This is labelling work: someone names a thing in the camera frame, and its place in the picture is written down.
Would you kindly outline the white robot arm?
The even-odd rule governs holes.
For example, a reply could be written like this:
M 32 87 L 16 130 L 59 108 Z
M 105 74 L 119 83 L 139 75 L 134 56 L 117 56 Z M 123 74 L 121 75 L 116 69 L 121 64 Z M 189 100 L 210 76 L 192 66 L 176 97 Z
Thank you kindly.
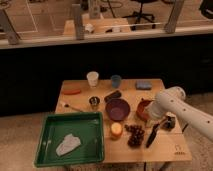
M 170 87 L 159 91 L 146 111 L 153 120 L 161 119 L 167 112 L 171 112 L 213 142 L 213 116 L 187 104 L 185 98 L 186 93 L 181 87 Z

